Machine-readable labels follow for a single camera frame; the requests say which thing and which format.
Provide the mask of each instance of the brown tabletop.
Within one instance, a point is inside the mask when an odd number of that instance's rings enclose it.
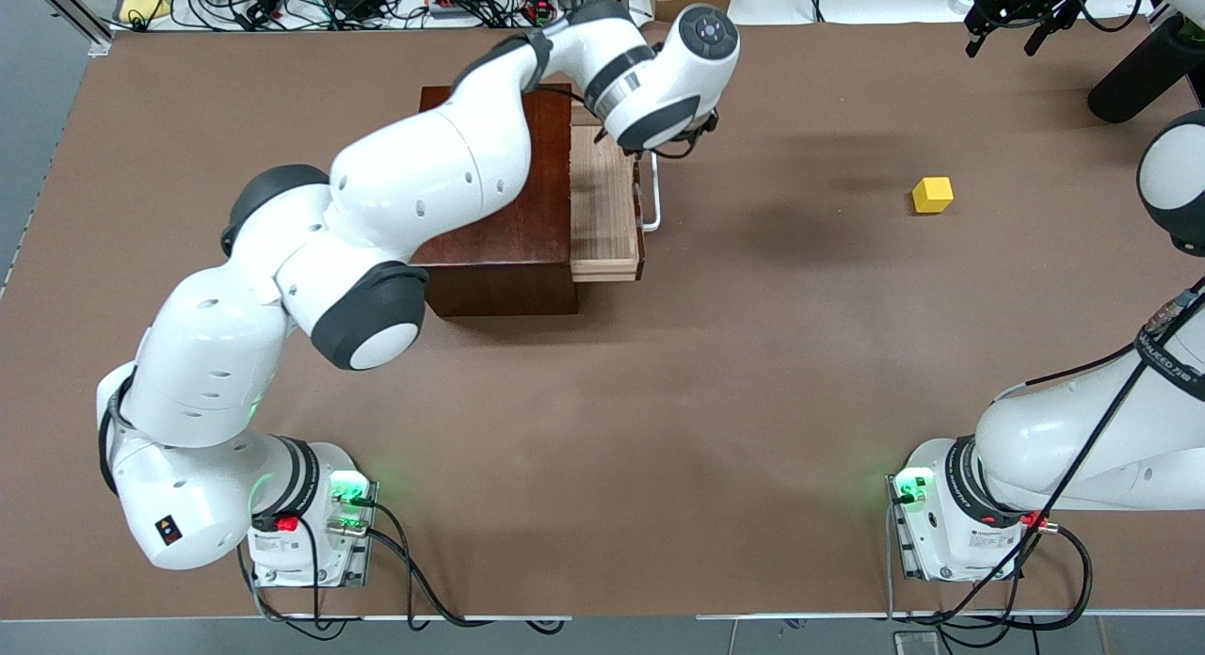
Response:
[[[643,282],[583,287],[577,317],[428,317],[369,373],[299,334],[253,429],[348,449],[460,612],[882,612],[883,474],[1205,270],[1134,191],[1188,90],[1123,126],[1084,107],[1142,34],[1081,25],[1025,58],[1028,33],[998,33],[971,60],[957,24],[745,28],[719,131],[664,165]],[[90,64],[0,302],[4,618],[253,612],[234,559],[142,557],[96,473],[95,384],[223,260],[251,176],[327,166],[501,35],[120,35]],[[907,212],[925,175],[953,181],[939,217]],[[1205,514],[1059,519],[1093,608],[1205,608]],[[1077,589],[1044,550],[1024,608]],[[324,609],[401,613],[398,570],[376,554]],[[900,580],[898,603],[963,591]]]

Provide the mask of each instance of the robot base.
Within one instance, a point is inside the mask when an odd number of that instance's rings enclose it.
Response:
[[[346,517],[358,519],[360,531],[371,527],[376,509],[371,507],[353,507],[335,497],[331,476],[359,474],[351,456],[343,449],[329,443],[311,443],[322,465],[318,480],[318,496],[302,515],[315,536],[315,550],[318,557],[318,586],[364,586],[368,582],[369,553],[371,538],[363,532],[337,531],[340,521]],[[377,484],[365,479],[362,497],[376,500]],[[249,532],[251,557],[254,561],[255,585],[260,588],[288,586],[301,588],[313,585],[313,554],[310,536],[305,527],[298,526],[292,532],[264,533]]]
[[[954,441],[931,439],[913,450],[907,466],[892,476],[894,497],[912,496],[915,502],[899,504],[895,524],[900,560],[907,577],[937,582],[978,582],[1018,542],[1021,524],[991,527],[968,517],[953,501],[946,479],[946,455]],[[995,579],[1012,574],[1009,561]]]

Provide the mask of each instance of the gray floor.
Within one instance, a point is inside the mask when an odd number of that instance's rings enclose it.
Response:
[[[87,46],[42,0],[0,0],[0,270],[8,266],[80,87]],[[82,200],[78,205],[104,205]],[[0,653],[141,655],[255,651],[261,655],[404,650],[408,653],[657,653],[727,651],[731,622],[690,618],[584,619],[557,637],[539,637],[522,625],[453,630],[434,625],[411,635],[404,625],[349,625],[334,644],[311,643],[282,626],[258,620],[99,620],[0,622]],[[736,654],[816,653],[889,655],[895,625],[871,620],[810,621],[792,630],[778,621],[745,621]],[[1042,635],[1041,648],[1059,655],[1189,655],[1205,653],[1205,619],[1084,619]],[[954,647],[954,653],[969,653]],[[989,653],[1028,655],[1025,633],[1011,633]]]

